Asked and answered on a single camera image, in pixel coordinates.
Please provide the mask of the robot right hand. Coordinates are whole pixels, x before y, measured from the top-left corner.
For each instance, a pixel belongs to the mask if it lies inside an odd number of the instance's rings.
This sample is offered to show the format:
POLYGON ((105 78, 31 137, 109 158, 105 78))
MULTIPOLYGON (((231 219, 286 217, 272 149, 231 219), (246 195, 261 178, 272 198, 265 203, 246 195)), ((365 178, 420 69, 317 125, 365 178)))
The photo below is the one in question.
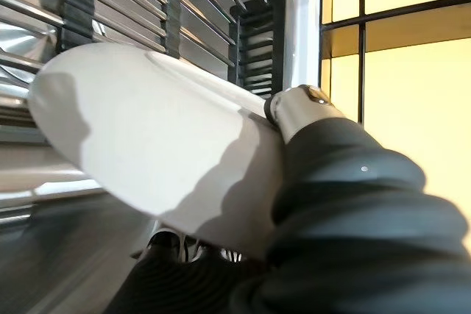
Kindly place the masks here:
POLYGON ((308 86, 265 104, 285 180, 264 264, 210 247, 190 263, 175 236, 149 243, 108 313, 468 313, 468 225, 425 193, 422 169, 385 149, 308 86))

